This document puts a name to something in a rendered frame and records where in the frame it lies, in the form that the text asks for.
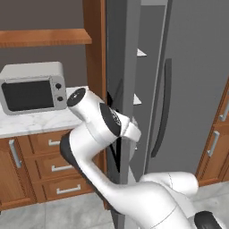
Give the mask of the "silver microwave oven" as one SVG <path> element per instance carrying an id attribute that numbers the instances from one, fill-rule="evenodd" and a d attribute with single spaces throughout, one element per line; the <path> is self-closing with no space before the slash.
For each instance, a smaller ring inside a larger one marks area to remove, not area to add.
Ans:
<path id="1" fill-rule="evenodd" d="M 66 100 L 60 62 L 7 64 L 0 72 L 0 104 L 7 115 L 63 110 Z"/>

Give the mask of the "tall wooden side panel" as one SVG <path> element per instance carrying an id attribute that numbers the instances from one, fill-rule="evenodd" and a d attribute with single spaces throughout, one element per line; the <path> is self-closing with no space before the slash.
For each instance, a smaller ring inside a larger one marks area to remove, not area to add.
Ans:
<path id="1" fill-rule="evenodd" d="M 105 0 L 82 0 L 84 29 L 92 39 L 86 45 L 89 89 L 106 100 L 106 14 Z"/>

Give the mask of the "wooden wall shelf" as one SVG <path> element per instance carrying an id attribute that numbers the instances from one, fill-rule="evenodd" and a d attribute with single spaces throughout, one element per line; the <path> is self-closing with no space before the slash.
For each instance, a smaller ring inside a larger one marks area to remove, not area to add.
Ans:
<path id="1" fill-rule="evenodd" d="M 0 48 L 91 44 L 85 29 L 0 30 Z"/>

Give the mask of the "wooden drawer front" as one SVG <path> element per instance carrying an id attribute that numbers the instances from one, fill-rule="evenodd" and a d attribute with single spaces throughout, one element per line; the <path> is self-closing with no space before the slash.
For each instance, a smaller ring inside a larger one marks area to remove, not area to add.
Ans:
<path id="1" fill-rule="evenodd" d="M 62 136 L 65 135 L 67 132 L 69 132 L 69 130 L 51 131 L 30 135 L 29 139 L 33 153 L 36 155 L 41 155 L 46 153 L 59 152 L 59 146 L 48 146 L 48 140 L 61 140 Z"/>
<path id="2" fill-rule="evenodd" d="M 60 188 L 61 190 L 65 190 L 65 189 L 74 188 L 78 184 L 81 185 L 80 191 L 74 191 L 74 192 L 61 194 L 61 195 L 56 194 L 57 188 Z M 68 176 L 64 178 L 49 180 L 49 181 L 43 182 L 42 187 L 44 188 L 47 201 L 52 201 L 55 199 L 70 198 L 73 196 L 93 192 L 93 188 L 89 184 L 86 183 L 86 180 L 78 176 Z"/>
<path id="3" fill-rule="evenodd" d="M 69 165 L 60 154 L 51 154 L 47 156 L 33 157 L 29 160 L 29 162 L 34 166 L 34 169 L 38 173 L 39 180 L 48 180 L 64 177 L 67 175 L 77 175 L 79 176 L 79 172 L 73 168 L 70 170 L 62 171 L 62 172 L 51 172 L 51 165 L 55 166 L 64 166 Z"/>

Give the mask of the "grey freezer door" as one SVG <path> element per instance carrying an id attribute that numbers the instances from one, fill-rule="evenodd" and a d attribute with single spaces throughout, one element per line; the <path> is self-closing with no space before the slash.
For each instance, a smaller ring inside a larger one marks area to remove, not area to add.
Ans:
<path id="1" fill-rule="evenodd" d="M 120 114 L 131 118 L 140 26 L 140 0 L 106 0 L 106 91 L 115 94 L 123 80 Z M 112 151 L 107 148 L 108 178 L 117 184 L 128 182 L 130 141 L 122 139 L 121 167 L 117 171 Z M 115 229 L 124 229 L 125 216 L 109 206 Z"/>

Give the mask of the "grey fridge door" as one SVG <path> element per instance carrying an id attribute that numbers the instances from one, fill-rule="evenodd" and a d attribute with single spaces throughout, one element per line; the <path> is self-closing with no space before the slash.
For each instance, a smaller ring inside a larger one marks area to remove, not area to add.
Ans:
<path id="1" fill-rule="evenodd" d="M 172 60 L 169 115 L 147 171 L 194 174 L 229 77 L 229 0 L 174 0 L 165 56 Z"/>

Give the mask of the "grey fridge body with shelves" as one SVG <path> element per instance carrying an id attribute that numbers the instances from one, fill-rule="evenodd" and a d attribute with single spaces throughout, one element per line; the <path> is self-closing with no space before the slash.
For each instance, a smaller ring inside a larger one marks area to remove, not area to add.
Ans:
<path id="1" fill-rule="evenodd" d="M 133 109 L 140 141 L 130 159 L 133 178 L 139 180 L 148 170 L 159 130 L 165 77 L 165 48 L 173 0 L 141 0 L 140 32 L 135 94 L 140 103 Z"/>

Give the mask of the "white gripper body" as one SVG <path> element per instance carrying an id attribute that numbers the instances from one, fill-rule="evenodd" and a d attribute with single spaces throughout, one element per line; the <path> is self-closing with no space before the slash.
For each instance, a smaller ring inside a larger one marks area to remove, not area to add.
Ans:
<path id="1" fill-rule="evenodd" d="M 136 119 L 135 119 L 134 116 L 132 117 L 132 123 L 133 123 L 137 128 L 139 128 L 138 123 L 137 123 L 137 121 L 136 121 Z M 133 140 L 130 141 L 130 156 L 129 156 L 129 159 L 132 159 L 132 157 L 133 157 L 133 154 L 134 154 L 135 148 L 136 148 L 136 144 L 137 144 L 137 143 L 136 143 L 135 141 L 133 141 Z"/>

